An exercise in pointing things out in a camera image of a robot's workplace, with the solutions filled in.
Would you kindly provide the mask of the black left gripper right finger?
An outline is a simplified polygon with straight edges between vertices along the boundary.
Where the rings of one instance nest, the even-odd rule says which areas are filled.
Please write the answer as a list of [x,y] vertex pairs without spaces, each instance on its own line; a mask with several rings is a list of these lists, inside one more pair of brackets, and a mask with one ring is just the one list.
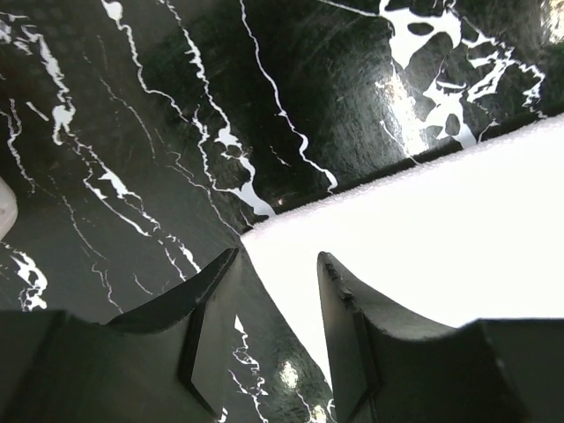
[[317,258],[335,412],[341,422],[560,422],[563,322],[432,321]]

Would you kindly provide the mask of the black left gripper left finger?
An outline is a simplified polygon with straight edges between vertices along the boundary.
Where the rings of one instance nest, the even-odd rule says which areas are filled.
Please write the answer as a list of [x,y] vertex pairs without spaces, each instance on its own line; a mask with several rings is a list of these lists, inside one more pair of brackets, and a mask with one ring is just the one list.
[[225,400],[237,249],[108,323],[1,314],[4,422],[212,422]]

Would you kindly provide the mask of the white towel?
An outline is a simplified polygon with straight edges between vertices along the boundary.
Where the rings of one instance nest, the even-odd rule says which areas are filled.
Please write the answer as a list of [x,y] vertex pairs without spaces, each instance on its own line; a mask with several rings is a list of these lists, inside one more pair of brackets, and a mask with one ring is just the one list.
[[479,317],[561,317],[563,118],[284,212],[241,240],[324,374],[330,365],[317,282],[322,252],[450,327]]

